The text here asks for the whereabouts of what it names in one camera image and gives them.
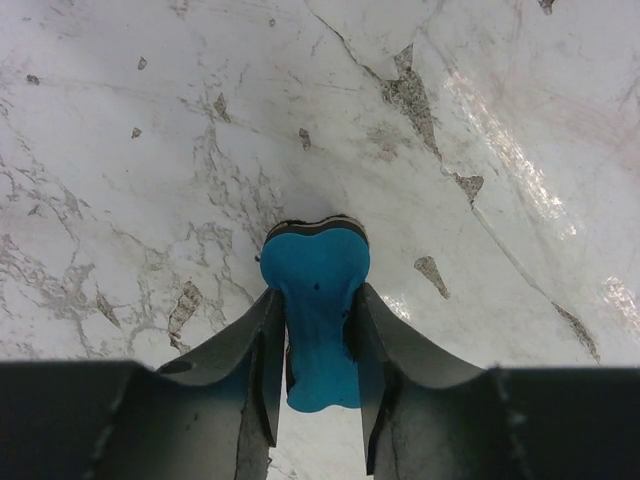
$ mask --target glossy surface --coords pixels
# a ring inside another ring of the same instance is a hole
[[[465,360],[640,363],[637,2],[386,5],[2,2],[2,356],[159,366],[346,213]],[[362,478],[358,428],[285,407],[271,478]]]

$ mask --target metal jaw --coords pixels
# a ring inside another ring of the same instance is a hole
[[[0,478],[264,479],[284,330],[282,296],[267,290],[157,372],[0,364]],[[344,333],[376,480],[640,478],[636,369],[482,371],[399,320],[368,284]]]

